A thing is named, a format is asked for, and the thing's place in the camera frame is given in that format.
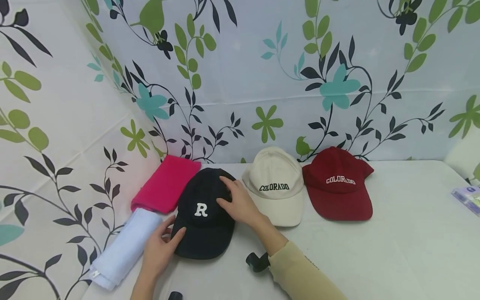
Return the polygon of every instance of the cap brim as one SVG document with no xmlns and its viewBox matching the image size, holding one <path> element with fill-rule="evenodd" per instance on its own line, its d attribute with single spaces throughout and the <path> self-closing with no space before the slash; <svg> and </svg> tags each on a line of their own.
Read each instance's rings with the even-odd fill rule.
<svg viewBox="0 0 480 300">
<path fill-rule="evenodd" d="M 333 221 L 366 221 L 373 215 L 372 202 L 365 186 L 358 191 L 334 194 L 307 186 L 314 209 Z"/>
<path fill-rule="evenodd" d="M 227 249 L 232 239 L 235 221 L 228 220 L 222 226 L 199 228 L 188 223 L 181 214 L 177 214 L 173 224 L 172 237 L 182 227 L 186 227 L 187 231 L 175 250 L 175 254 L 191 259 L 212 259 L 220 256 Z"/>
<path fill-rule="evenodd" d="M 293 227 L 303 216 L 303 189 L 295 196 L 285 199 L 266 199 L 248 191 L 258 210 L 266 215 L 274 226 Z"/>
</svg>

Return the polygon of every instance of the red baseball cap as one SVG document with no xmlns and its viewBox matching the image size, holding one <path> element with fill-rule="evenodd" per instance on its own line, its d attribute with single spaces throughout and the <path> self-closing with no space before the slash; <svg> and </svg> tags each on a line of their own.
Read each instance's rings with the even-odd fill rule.
<svg viewBox="0 0 480 300">
<path fill-rule="evenodd" d="M 310 201 L 325 219 L 366 221 L 372 217 L 365 178 L 373 173 L 373 168 L 365 161 L 330 147 L 317 154 L 302 171 Z"/>
</svg>

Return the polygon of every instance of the hand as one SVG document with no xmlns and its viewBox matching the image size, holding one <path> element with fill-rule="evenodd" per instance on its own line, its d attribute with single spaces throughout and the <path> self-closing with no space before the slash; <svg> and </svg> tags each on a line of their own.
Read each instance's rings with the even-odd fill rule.
<svg viewBox="0 0 480 300">
<path fill-rule="evenodd" d="M 160 224 L 148 238 L 144 249 L 141 274 L 147 277 L 157 278 L 166 269 L 175 249 L 185 235 L 186 228 L 181 228 L 171 239 L 172 229 L 169 228 L 175 222 L 175 216 L 169 217 Z"/>
<path fill-rule="evenodd" d="M 220 180 L 227 186 L 232 194 L 232 202 L 217 198 L 216 202 L 232 217 L 235 221 L 252 226 L 256 221 L 263 219 L 264 215 L 260 213 L 243 184 L 238 181 L 220 176 Z"/>
</svg>

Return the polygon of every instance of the black baseball cap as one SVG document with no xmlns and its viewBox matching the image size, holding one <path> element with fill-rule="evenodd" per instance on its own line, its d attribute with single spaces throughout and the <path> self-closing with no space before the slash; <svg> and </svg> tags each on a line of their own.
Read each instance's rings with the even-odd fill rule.
<svg viewBox="0 0 480 300">
<path fill-rule="evenodd" d="M 232 202 L 232 197 L 220 176 L 235 180 L 222 169 L 205 168 L 185 186 L 178 201 L 172 237 L 182 227 L 186 227 L 187 231 L 175 250 L 176 255 L 212 259 L 221 255 L 230 244 L 235 221 L 218 205 L 216 199 Z"/>
</svg>

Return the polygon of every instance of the white table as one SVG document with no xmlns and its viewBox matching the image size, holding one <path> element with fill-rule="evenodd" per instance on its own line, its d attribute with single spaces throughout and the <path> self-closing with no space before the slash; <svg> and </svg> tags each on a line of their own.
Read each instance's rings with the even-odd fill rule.
<svg viewBox="0 0 480 300">
<path fill-rule="evenodd" d="M 371 162 L 366 185 L 373 217 L 363 223 L 324 220 L 305 193 L 295 228 L 282 229 L 349 300 L 480 299 L 480 219 L 450 192 L 467 184 L 439 161 Z M 247 164 L 215 164 L 237 179 Z M 180 291 L 184 300 L 289 299 L 268 271 L 253 273 L 250 252 L 264 250 L 237 224 L 226 252 L 211 261 L 176 260 L 160 279 L 155 299 Z M 140 264 L 107 293 L 92 284 L 88 299 L 129 299 Z"/>
</svg>

